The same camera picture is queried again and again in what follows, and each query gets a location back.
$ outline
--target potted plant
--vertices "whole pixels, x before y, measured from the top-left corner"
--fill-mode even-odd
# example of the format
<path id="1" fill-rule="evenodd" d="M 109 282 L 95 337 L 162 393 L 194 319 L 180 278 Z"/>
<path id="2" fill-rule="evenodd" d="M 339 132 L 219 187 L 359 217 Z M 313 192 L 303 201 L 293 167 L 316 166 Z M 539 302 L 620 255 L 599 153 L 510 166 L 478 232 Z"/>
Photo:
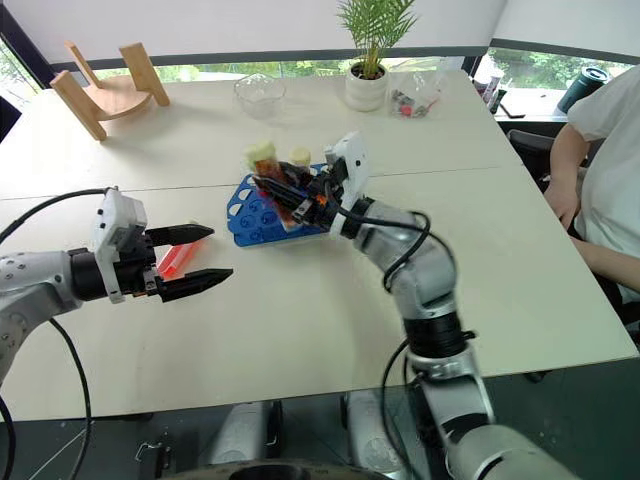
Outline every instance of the potted plant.
<path id="1" fill-rule="evenodd" d="M 416 23 L 410 11 L 415 0 L 344 0 L 338 17 L 351 32 L 363 54 L 346 75 L 347 104 L 362 112 L 375 110 L 384 102 L 389 75 L 380 61 Z"/>

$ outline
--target white shirt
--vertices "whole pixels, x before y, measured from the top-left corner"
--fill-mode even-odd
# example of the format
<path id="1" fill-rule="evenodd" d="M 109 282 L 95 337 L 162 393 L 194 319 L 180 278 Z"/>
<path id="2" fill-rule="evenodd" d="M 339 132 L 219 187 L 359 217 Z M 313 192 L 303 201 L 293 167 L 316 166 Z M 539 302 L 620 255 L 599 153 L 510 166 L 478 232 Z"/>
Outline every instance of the white shirt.
<path id="1" fill-rule="evenodd" d="M 640 258 L 640 65 L 576 102 L 568 117 L 585 140 L 606 138 L 587 169 L 576 230 Z M 640 292 L 618 288 L 623 303 L 640 301 Z"/>

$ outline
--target white table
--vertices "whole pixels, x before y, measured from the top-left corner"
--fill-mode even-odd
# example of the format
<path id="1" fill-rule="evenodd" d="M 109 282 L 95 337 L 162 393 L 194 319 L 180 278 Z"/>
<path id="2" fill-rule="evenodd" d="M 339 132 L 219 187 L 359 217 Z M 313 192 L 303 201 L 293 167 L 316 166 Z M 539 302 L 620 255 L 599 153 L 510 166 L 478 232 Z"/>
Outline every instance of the white table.
<path id="1" fill-rule="evenodd" d="M 124 190 L 236 185 L 242 152 L 272 139 L 279 156 L 306 146 L 314 162 L 323 148 L 360 130 L 373 176 L 488 168 L 519 163 L 466 74 L 448 74 L 443 100 L 429 116 L 399 120 L 386 110 L 359 113 L 341 99 L 342 77 L 284 80 L 282 111 L 250 118 L 234 101 L 234 82 L 168 84 L 171 106 L 105 122 L 96 142 L 55 92 L 37 96 L 0 144 L 0 199 L 119 185 Z"/>
<path id="2" fill-rule="evenodd" d="M 96 415 L 201 407 L 373 387 L 402 322 L 381 273 L 347 240 L 241 249 L 226 230 L 234 187 L 135 194 L 150 226 L 217 229 L 191 265 L 233 267 L 214 289 L 162 304 L 99 300 L 61 317 L 85 364 Z M 457 295 L 486 376 L 629 358 L 637 351 L 521 166 L 373 178 L 367 193 L 422 209 L 459 265 Z M 37 200 L 0 202 L 0 225 Z M 86 245 L 99 198 L 58 204 L 3 251 Z M 394 381 L 399 380 L 396 372 Z M 16 419 L 83 415 L 57 332 L 37 329 L 2 387 Z"/>

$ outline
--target plastic bag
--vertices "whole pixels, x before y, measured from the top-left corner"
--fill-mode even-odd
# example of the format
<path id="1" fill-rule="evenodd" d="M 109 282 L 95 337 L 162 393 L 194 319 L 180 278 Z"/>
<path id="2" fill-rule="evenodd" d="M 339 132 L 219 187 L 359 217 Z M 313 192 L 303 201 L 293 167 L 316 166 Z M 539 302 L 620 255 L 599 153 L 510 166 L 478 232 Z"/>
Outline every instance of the plastic bag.
<path id="1" fill-rule="evenodd" d="M 408 60 L 391 70 L 389 112 L 404 118 L 422 118 L 441 100 L 447 86 L 442 59 Z"/>

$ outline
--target green leaves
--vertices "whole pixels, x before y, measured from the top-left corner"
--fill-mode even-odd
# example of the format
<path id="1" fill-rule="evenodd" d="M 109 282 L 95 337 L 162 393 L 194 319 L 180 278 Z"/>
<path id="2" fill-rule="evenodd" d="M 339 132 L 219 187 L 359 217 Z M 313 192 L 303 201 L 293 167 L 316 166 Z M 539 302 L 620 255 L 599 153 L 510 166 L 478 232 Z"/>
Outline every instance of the green leaves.
<path id="1" fill-rule="evenodd" d="M 365 54 L 365 76 L 372 78 L 387 48 L 393 47 L 418 18 L 409 10 L 415 0 L 343 0 L 338 5 L 342 26 Z"/>

